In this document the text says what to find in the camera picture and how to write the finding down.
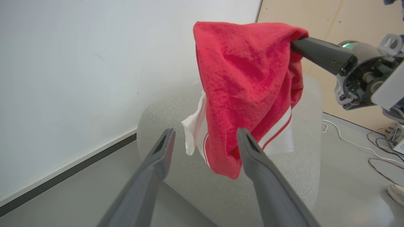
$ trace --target gray ottoman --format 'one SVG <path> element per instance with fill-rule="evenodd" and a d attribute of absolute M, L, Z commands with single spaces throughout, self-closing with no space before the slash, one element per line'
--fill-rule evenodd
<path fill-rule="evenodd" d="M 308 206 L 316 202 L 320 178 L 322 100 L 317 83 L 304 77 L 305 88 L 292 111 L 295 151 L 270 156 Z M 184 88 L 150 105 L 138 125 L 137 144 L 143 160 L 167 128 L 177 132 L 170 172 L 165 182 L 220 227 L 263 226 L 253 183 L 244 171 L 236 180 L 212 172 L 199 152 L 185 153 L 181 121 L 198 106 L 202 85 Z"/>

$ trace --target white cable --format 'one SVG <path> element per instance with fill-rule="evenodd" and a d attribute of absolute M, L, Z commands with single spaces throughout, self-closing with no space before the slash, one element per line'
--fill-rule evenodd
<path fill-rule="evenodd" d="M 324 133 L 324 132 L 326 132 L 327 131 L 327 129 L 328 129 L 328 125 L 326 124 L 326 123 L 323 123 L 323 122 L 321 122 L 323 125 L 325 125 L 326 126 L 326 129 L 324 130 L 324 131 L 321 131 L 321 133 Z"/>
<path fill-rule="evenodd" d="M 353 145 L 355 145 L 355 146 L 357 146 L 357 147 L 360 147 L 360 148 L 363 148 L 363 149 L 367 149 L 367 150 L 371 150 L 377 157 L 379 157 L 379 158 L 381 158 L 381 159 L 388 160 L 388 161 L 392 161 L 392 162 L 395 162 L 395 163 L 398 163 L 398 164 L 404 166 L 404 164 L 401 163 L 401 162 L 398 162 L 398 161 L 396 161 L 396 160 L 389 159 L 389 158 L 380 157 L 379 155 L 376 154 L 376 152 L 375 152 L 374 150 L 372 150 L 372 149 L 370 149 L 370 148 L 367 148 L 367 147 L 359 146 L 358 144 L 356 144 L 356 143 L 354 143 L 354 142 L 351 142 L 351 141 L 349 141 L 349 140 L 347 140 L 347 139 L 342 138 L 342 137 L 341 137 L 341 131 L 339 130 L 339 128 L 338 128 L 338 126 L 337 126 L 336 124 L 332 123 L 331 121 L 327 121 L 327 120 L 322 120 L 322 121 L 325 121 L 325 122 L 328 122 L 328 123 L 331 123 L 332 125 L 334 125 L 334 126 L 338 129 L 338 137 L 339 137 L 340 139 L 342 139 L 342 140 L 344 140 L 344 141 L 346 141 L 346 142 L 352 143 Z"/>

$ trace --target wooden wall panel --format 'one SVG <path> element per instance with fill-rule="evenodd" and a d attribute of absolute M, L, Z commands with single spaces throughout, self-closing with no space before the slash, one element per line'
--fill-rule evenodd
<path fill-rule="evenodd" d="M 385 6 L 381 0 L 344 0 L 325 40 L 335 44 L 358 40 L 377 46 L 388 33 L 404 34 L 401 9 L 401 1 Z M 324 112 L 372 130 L 393 124 L 378 106 L 344 110 L 335 101 L 335 77 L 319 66 L 313 64 L 307 74 L 320 83 Z"/>
<path fill-rule="evenodd" d="M 341 0 L 263 0 L 258 23 L 282 22 L 302 27 L 311 37 L 324 39 Z M 303 73 L 312 63 L 302 60 Z"/>

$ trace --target sneaker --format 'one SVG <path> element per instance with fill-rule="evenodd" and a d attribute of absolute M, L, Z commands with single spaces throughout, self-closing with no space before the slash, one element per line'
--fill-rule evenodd
<path fill-rule="evenodd" d="M 404 187 L 397 184 L 389 184 L 387 186 L 387 194 L 400 204 L 400 206 L 404 207 Z"/>

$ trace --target white wall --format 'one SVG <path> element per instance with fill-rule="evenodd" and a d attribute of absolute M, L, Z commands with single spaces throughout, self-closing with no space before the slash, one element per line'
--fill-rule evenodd
<path fill-rule="evenodd" d="M 0 196 L 137 126 L 199 80 L 193 24 L 260 0 L 2 0 Z"/>

